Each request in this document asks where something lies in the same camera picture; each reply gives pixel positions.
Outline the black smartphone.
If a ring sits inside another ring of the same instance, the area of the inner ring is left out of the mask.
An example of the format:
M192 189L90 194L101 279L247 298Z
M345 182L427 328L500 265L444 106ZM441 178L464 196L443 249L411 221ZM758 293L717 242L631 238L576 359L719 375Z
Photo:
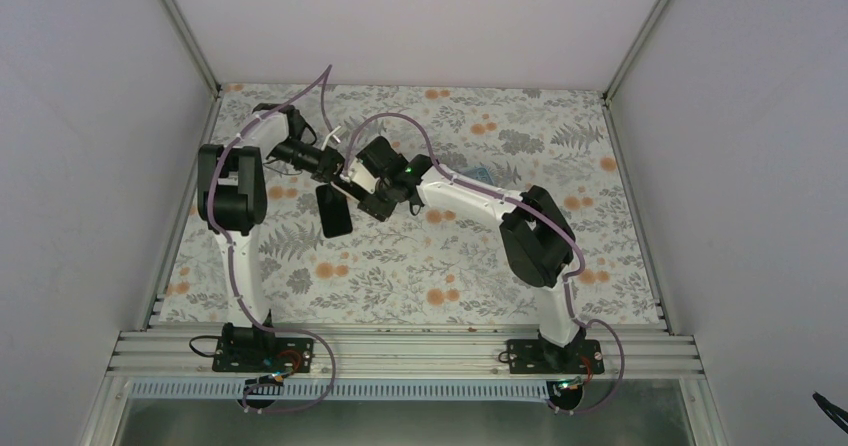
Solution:
M353 225L347 197L330 184L318 186L315 194L324 237L332 239L351 234Z

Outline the light blue phone case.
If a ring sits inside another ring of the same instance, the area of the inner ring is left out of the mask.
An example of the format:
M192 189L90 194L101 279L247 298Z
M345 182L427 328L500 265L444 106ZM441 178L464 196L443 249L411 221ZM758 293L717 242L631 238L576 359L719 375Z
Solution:
M491 176L490 172L485 167L476 167L468 170L464 170L462 175L471 178L475 181L479 181L488 185L494 185L494 179Z

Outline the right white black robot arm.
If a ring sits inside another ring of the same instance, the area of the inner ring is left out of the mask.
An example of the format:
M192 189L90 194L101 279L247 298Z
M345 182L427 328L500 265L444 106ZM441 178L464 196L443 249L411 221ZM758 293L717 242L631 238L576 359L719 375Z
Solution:
M361 209L378 219L406 202L496 229L510 270L534 290L544 365L565 373L578 363L585 333L568 312L561 279L575 258L575 235L547 190L498 189L425 155L408 160L382 136L355 156L348 177L366 192Z

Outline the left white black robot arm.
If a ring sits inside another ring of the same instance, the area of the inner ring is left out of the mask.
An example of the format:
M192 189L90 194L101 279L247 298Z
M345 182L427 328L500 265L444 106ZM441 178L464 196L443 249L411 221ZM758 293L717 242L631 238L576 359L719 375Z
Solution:
M281 161L320 183L337 179L344 166L338 151L318 148L305 134L317 137L296 107L261 103L230 145L204 144L197 154L197 207L215 235L228 285L222 338L235 341L239 358L255 371L270 368L279 348L259 261L268 210L265 163Z

